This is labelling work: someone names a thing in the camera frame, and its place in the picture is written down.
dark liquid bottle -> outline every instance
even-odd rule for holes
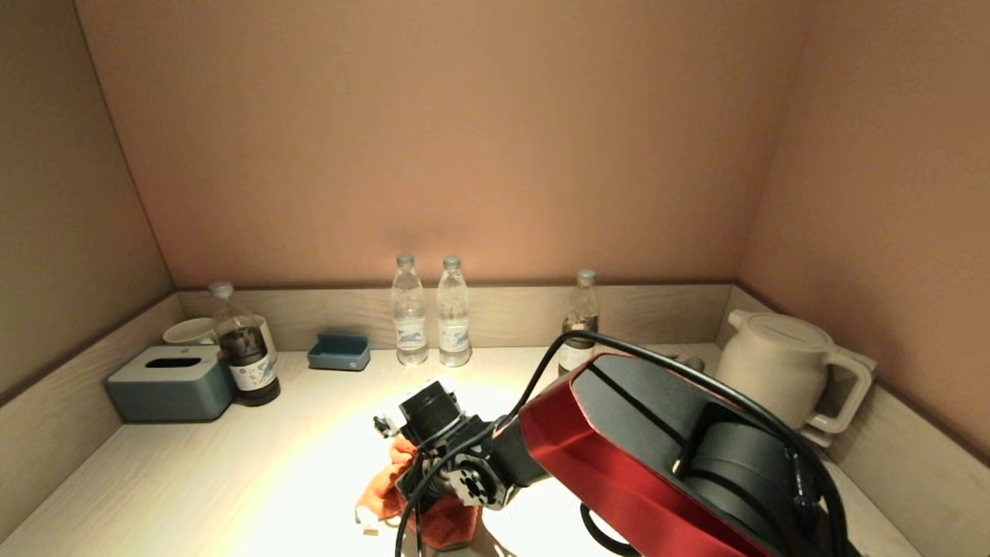
[[[221,301],[213,317],[213,328],[241,402],[246,406],[268,404],[278,397],[282,387],[254,314],[231,301],[234,287],[229,282],[210,284],[210,292]]]
[[[563,320],[562,332],[584,330],[598,332],[598,296],[595,295],[594,271],[577,272],[577,286],[570,295],[570,308]],[[557,373],[564,375],[591,360],[595,343],[585,339],[567,339],[557,352]]]

white countertop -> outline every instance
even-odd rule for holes
[[[719,357],[712,344],[653,348],[699,355],[710,368]],[[417,368],[399,365],[392,351],[375,351],[360,373],[310,370],[305,353],[282,353],[278,399],[232,405],[213,423],[123,426],[0,545],[0,557],[391,555],[394,528],[368,536],[353,522],[357,497],[388,463],[388,443],[371,416],[445,373],[456,381],[462,408],[492,419],[518,399],[543,353],[477,349],[466,366],[447,370],[436,351]],[[556,369],[547,370],[541,387],[555,377]],[[829,467],[860,552],[917,557],[842,471]],[[613,554],[585,531],[578,499],[550,479],[504,510],[485,511],[471,548],[445,555]]]

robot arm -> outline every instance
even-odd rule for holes
[[[499,509],[554,476],[643,555],[855,555],[835,486],[793,431],[693,370],[595,333],[562,336],[541,367],[568,335],[639,357],[598,356],[526,401],[533,380],[519,411],[495,422],[427,385],[400,404],[401,431],[423,454],[397,482],[409,501],[425,511],[454,492]]]

kettle lid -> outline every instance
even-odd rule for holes
[[[754,313],[746,325],[765,340],[798,350],[824,350],[833,344],[829,333],[786,315]]]

wood grain surface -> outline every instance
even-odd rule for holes
[[[104,378],[183,318],[173,294],[0,406],[0,539],[120,427]]]
[[[990,555],[990,468],[884,388],[829,453],[926,557]]]
[[[601,332],[638,343],[712,342],[729,297],[729,284],[598,286]],[[471,344],[546,346],[567,312],[568,286],[473,286]],[[395,346],[388,288],[238,290],[268,320],[278,350],[309,350],[318,333],[366,335],[373,349]],[[426,289],[427,332],[437,347],[437,290]],[[179,292],[190,317],[211,313],[208,292]]]
[[[706,360],[718,355],[712,344],[650,348]],[[283,352],[275,401],[232,405],[212,423],[124,425],[0,545],[0,557],[392,555],[394,527],[367,536],[353,519],[365,483],[387,464],[387,442],[370,416],[443,373],[466,411],[492,419],[516,401],[543,353],[479,349],[451,370],[436,350],[412,368],[399,365],[394,351],[376,351],[367,369],[348,373],[310,370],[305,354]],[[540,388],[555,378],[550,370]],[[866,496],[831,470],[855,519],[850,535],[857,547],[871,557],[918,557]],[[574,494],[546,480],[505,509],[485,511],[470,547],[444,555],[612,553],[581,525]]]

